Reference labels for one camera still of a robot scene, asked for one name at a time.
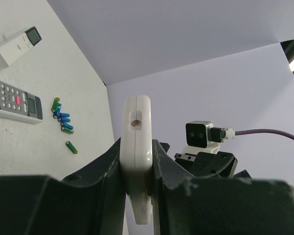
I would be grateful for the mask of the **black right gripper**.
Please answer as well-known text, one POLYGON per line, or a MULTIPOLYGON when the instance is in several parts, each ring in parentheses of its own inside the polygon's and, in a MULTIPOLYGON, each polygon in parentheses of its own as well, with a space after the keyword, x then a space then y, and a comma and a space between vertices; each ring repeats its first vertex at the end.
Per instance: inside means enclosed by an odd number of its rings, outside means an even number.
POLYGON ((207 148, 187 145, 174 159, 169 158, 168 165, 164 167, 164 179, 251 177, 247 170, 235 173, 237 165, 237 158, 232 153, 220 151, 219 143, 213 143, 207 148))

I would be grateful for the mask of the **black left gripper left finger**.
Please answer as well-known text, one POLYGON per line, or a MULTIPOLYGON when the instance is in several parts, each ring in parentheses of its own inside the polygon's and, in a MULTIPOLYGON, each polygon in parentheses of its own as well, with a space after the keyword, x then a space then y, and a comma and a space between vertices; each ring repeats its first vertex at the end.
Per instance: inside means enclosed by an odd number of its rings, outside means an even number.
POLYGON ((0 176, 0 235, 120 235, 125 187, 120 142, 58 181, 0 176))

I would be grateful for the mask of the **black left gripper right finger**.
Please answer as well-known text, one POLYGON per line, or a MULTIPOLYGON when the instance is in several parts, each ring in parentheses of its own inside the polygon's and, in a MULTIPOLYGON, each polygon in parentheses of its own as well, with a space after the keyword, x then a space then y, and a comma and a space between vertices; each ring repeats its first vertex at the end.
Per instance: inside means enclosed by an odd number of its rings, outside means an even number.
POLYGON ((156 235, 294 235, 294 187, 280 180, 197 178, 153 140, 156 235))

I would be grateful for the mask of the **green AA battery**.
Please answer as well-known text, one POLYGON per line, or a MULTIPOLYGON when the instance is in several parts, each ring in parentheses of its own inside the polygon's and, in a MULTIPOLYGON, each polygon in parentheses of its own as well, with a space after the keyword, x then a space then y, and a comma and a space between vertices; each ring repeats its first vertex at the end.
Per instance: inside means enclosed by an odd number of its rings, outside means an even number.
POLYGON ((70 142, 67 141, 66 143, 66 147, 73 153, 73 154, 77 154, 78 150, 74 147, 74 145, 70 142))

